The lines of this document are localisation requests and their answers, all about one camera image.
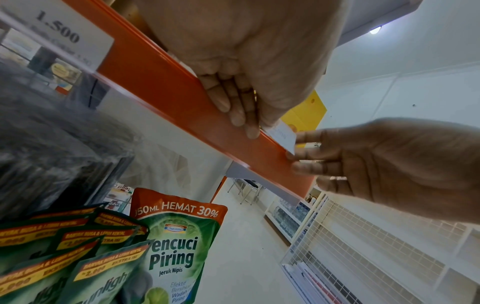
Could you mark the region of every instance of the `ceiling light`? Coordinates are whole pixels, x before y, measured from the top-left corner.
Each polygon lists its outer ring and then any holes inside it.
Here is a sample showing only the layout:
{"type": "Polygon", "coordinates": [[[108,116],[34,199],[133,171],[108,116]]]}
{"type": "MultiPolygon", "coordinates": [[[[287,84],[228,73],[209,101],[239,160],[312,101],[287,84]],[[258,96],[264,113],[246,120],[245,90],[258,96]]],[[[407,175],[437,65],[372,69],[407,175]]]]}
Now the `ceiling light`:
{"type": "Polygon", "coordinates": [[[382,27],[374,28],[373,30],[370,31],[370,34],[375,35],[376,33],[380,32],[380,29],[382,27]]]}

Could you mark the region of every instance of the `brand logo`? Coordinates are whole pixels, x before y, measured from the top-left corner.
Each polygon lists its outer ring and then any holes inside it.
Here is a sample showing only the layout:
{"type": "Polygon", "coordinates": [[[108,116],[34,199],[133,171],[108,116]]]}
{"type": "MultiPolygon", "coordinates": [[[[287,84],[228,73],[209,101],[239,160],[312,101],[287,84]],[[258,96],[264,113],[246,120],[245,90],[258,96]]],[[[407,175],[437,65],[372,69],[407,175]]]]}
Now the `brand logo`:
{"type": "Polygon", "coordinates": [[[169,232],[185,233],[187,231],[187,226],[177,224],[165,224],[164,230],[167,230],[169,232]]]}

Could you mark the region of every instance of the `green pouch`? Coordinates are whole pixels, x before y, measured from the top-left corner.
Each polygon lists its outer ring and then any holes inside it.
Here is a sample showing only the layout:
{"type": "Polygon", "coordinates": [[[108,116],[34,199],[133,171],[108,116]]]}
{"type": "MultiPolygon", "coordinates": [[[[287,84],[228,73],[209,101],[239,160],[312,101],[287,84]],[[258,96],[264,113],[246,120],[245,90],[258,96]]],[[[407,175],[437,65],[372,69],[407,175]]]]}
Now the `green pouch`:
{"type": "Polygon", "coordinates": [[[39,218],[0,225],[0,274],[13,265],[44,254],[64,227],[83,226],[92,215],[39,218]]]}
{"type": "Polygon", "coordinates": [[[138,226],[104,225],[85,225],[81,227],[63,228],[52,238],[47,252],[52,253],[56,250],[72,248],[92,237],[103,235],[104,238],[101,241],[101,246],[96,254],[104,254],[126,245],[130,245],[138,229],[138,226]]]}
{"type": "Polygon", "coordinates": [[[82,260],[66,282],[58,304],[110,304],[138,268],[152,241],[82,260]]]}
{"type": "Polygon", "coordinates": [[[58,216],[71,216],[71,215],[84,215],[96,213],[98,209],[103,208],[107,203],[95,204],[84,208],[78,209],[47,209],[39,212],[32,213],[28,216],[28,219],[35,218],[47,218],[47,217],[58,217],[58,216]]]}
{"type": "Polygon", "coordinates": [[[0,276],[1,304],[54,304],[77,262],[95,255],[102,237],[16,265],[0,276]]]}
{"type": "Polygon", "coordinates": [[[134,217],[150,227],[151,250],[122,288],[123,303],[189,304],[195,301],[210,246],[227,207],[148,189],[135,189],[134,217]]]}
{"type": "Polygon", "coordinates": [[[133,238],[133,243],[147,240],[150,229],[147,225],[120,212],[102,209],[93,220],[94,223],[105,226],[138,226],[138,232],[133,238]]]}

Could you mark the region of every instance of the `price label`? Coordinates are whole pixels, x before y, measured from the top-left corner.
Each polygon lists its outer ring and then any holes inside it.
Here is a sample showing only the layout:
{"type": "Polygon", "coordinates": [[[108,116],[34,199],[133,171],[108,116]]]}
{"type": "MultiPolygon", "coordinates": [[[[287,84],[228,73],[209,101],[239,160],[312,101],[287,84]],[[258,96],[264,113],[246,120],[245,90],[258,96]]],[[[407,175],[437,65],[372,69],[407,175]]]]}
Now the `price label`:
{"type": "Polygon", "coordinates": [[[97,70],[114,42],[61,0],[0,0],[0,18],[90,71],[97,70]]]}
{"type": "Polygon", "coordinates": [[[285,150],[291,154],[295,154],[295,140],[297,135],[290,129],[290,127],[283,121],[279,121],[274,128],[264,130],[267,135],[278,142],[285,150]]]}

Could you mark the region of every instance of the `white floor tile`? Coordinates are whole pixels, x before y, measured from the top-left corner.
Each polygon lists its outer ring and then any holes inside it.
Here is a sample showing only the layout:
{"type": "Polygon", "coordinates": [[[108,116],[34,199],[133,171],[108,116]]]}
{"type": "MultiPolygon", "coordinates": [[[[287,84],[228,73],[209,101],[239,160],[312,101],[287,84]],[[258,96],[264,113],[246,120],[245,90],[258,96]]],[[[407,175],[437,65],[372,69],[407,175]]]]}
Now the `white floor tile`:
{"type": "Polygon", "coordinates": [[[215,198],[228,207],[208,253],[196,304],[303,304],[279,261],[287,246],[255,204],[244,202],[230,179],[215,198]]]}

